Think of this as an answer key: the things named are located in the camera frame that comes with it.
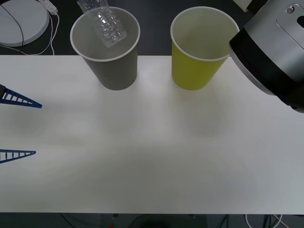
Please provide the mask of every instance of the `black cable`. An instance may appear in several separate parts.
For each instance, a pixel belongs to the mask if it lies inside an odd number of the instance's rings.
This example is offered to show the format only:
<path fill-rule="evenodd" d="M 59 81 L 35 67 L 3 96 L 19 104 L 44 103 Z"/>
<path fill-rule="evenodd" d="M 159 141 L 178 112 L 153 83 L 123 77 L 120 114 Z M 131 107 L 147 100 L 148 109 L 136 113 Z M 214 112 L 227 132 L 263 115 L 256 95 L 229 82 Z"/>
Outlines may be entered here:
<path fill-rule="evenodd" d="M 21 48 L 20 48 L 20 51 L 19 51 L 19 52 L 21 53 L 22 47 L 23 47 L 23 43 L 24 43 L 23 31 L 22 31 L 22 28 L 21 28 L 20 24 L 19 24 L 19 23 L 17 22 L 17 20 L 13 17 L 13 15 L 10 14 L 10 16 L 11 16 L 11 17 L 15 20 L 15 22 L 18 24 L 18 26 L 19 26 L 19 28 L 20 28 L 20 31 L 21 31 L 21 34 L 22 34 L 22 45 L 21 45 Z"/>
<path fill-rule="evenodd" d="M 140 219 L 142 219 L 143 217 L 145 217 L 146 215 L 141 215 L 138 216 L 136 219 L 133 220 L 133 222 L 131 222 L 131 224 L 128 226 L 128 228 L 132 228 Z"/>
<path fill-rule="evenodd" d="M 228 222 L 229 222 L 229 215 L 226 215 L 223 220 L 221 221 L 221 223 L 219 224 L 219 228 L 222 228 L 222 226 L 224 225 L 224 223 L 227 221 L 227 227 L 228 227 Z"/>
<path fill-rule="evenodd" d="M 66 217 L 65 217 L 62 213 L 60 213 L 60 215 L 61 215 L 61 217 L 64 219 L 64 221 L 66 221 L 66 223 L 67 223 L 71 228 L 76 228 L 76 227 L 73 226 L 72 223 L 70 223 L 70 222 L 66 219 Z"/>
<path fill-rule="evenodd" d="M 271 228 L 272 222 L 271 222 L 271 215 L 269 215 L 269 226 L 268 228 Z"/>
<path fill-rule="evenodd" d="M 268 215 L 264 215 L 263 228 L 266 228 L 267 222 L 268 222 Z"/>
<path fill-rule="evenodd" d="M 226 228 L 229 228 L 229 215 L 227 215 L 227 223 L 226 223 Z"/>

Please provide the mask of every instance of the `white tabletop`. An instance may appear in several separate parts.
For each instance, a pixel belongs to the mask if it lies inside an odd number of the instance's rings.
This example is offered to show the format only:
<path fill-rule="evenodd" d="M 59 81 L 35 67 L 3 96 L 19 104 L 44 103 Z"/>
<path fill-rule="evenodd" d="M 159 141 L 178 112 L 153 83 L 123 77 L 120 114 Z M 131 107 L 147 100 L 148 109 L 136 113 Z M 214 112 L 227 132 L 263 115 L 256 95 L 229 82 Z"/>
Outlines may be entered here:
<path fill-rule="evenodd" d="M 43 104 L 0 104 L 0 212 L 304 214 L 304 114 L 228 59 L 199 91 L 171 57 L 105 89 L 78 56 L 0 56 L 0 83 Z"/>

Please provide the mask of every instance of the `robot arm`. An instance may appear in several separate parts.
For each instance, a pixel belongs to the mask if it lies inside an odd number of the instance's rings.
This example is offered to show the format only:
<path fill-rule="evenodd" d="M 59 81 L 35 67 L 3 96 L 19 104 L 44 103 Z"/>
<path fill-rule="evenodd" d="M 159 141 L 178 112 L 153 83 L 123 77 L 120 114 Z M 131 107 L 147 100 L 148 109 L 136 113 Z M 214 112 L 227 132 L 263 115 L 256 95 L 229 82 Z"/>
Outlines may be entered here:
<path fill-rule="evenodd" d="M 255 16 L 230 41 L 230 55 L 267 94 L 304 113 L 304 0 L 234 0 Z"/>

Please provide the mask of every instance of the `gray paper cup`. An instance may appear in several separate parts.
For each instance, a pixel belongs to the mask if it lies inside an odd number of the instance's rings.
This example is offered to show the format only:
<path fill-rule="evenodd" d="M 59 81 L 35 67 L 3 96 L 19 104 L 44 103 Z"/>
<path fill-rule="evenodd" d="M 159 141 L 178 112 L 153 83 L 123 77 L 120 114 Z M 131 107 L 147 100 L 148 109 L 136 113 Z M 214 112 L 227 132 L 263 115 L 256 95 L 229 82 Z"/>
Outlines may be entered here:
<path fill-rule="evenodd" d="M 133 84 L 137 77 L 137 43 L 140 27 L 136 18 L 121 8 L 111 7 L 123 23 L 127 37 L 112 47 L 106 47 L 95 34 L 90 19 L 82 15 L 74 23 L 70 40 L 73 49 L 92 69 L 108 89 L 122 90 Z"/>

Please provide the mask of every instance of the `clear plastic water bottle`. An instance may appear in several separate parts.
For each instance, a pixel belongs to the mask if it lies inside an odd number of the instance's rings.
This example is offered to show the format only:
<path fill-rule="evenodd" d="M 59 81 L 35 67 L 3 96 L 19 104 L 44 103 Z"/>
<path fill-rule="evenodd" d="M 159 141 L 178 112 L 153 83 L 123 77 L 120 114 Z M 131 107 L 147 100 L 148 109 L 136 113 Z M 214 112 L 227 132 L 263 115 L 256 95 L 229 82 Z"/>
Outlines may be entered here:
<path fill-rule="evenodd" d="M 98 37 L 107 47 L 127 36 L 123 24 L 110 10 L 107 0 L 77 0 L 77 3 L 91 19 Z"/>

